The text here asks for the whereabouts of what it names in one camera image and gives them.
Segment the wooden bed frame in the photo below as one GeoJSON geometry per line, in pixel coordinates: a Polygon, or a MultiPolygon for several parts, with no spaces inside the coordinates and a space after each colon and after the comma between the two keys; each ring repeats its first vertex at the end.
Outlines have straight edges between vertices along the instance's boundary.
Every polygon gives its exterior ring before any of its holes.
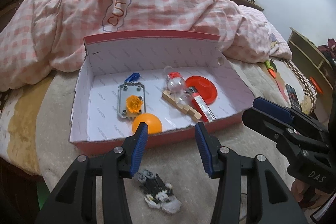
{"type": "MultiPolygon", "coordinates": [[[[0,32],[24,0],[0,0],[0,32]]],[[[0,158],[0,222],[33,224],[39,212],[36,182],[31,176],[0,158]]]]}

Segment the hand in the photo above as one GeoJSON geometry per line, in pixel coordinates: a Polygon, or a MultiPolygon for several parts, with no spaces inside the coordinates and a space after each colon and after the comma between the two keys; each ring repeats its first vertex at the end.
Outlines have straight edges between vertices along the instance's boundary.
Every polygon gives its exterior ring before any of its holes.
{"type": "MultiPolygon", "coordinates": [[[[295,179],[292,184],[291,193],[293,194],[295,200],[300,202],[303,199],[303,194],[308,189],[309,185],[307,183],[302,182],[301,180],[295,179]]],[[[316,202],[310,206],[308,209],[315,209],[323,205],[327,199],[330,197],[330,194],[326,194],[320,190],[315,189],[315,194],[318,195],[318,199],[316,202]]]]}

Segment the blue plastic piece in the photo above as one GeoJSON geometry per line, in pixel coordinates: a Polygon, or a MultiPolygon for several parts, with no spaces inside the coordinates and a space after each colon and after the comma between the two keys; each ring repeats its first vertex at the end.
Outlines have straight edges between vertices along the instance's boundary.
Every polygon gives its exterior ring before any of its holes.
{"type": "Polygon", "coordinates": [[[204,171],[209,175],[209,177],[211,177],[211,175],[214,173],[212,167],[212,157],[209,151],[209,147],[203,136],[202,130],[200,129],[198,124],[196,124],[195,126],[195,139],[198,146],[199,154],[202,159],[204,171]]]}
{"type": "Polygon", "coordinates": [[[253,107],[259,109],[262,112],[267,113],[268,115],[284,122],[286,124],[292,124],[293,117],[289,110],[284,109],[283,107],[272,103],[262,97],[258,97],[253,101],[253,107]]]}
{"type": "Polygon", "coordinates": [[[126,80],[125,80],[125,82],[136,82],[137,80],[139,80],[139,78],[140,78],[140,74],[139,73],[137,73],[137,72],[135,72],[135,73],[133,73],[132,75],[130,75],[126,80]]]}
{"type": "Polygon", "coordinates": [[[139,171],[140,163],[141,163],[141,159],[143,156],[143,152],[145,150],[147,139],[148,139],[148,126],[147,124],[145,124],[145,126],[142,128],[142,131],[138,138],[138,142],[136,143],[132,156],[131,156],[131,167],[130,167],[129,173],[132,177],[135,175],[136,172],[139,171]]]}

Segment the red lid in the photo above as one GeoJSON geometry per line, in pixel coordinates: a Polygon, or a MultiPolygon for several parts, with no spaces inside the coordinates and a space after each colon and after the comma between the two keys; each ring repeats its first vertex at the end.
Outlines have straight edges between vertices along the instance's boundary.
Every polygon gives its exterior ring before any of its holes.
{"type": "Polygon", "coordinates": [[[202,76],[191,76],[185,81],[185,84],[187,85],[187,87],[196,87],[198,93],[207,105],[213,103],[214,100],[217,98],[217,89],[215,85],[207,78],[204,78],[202,76]]]}

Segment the wooden block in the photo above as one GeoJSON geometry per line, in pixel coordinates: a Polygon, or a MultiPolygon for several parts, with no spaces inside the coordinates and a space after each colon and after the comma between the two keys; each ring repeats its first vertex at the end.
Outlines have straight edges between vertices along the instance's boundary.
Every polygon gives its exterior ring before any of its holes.
{"type": "Polygon", "coordinates": [[[174,95],[169,92],[169,90],[164,90],[162,93],[162,98],[169,102],[172,106],[177,108],[179,111],[181,111],[183,114],[188,114],[191,119],[195,122],[198,122],[199,119],[201,119],[202,114],[197,112],[195,109],[193,109],[189,105],[178,105],[176,104],[174,100],[174,95]]]}

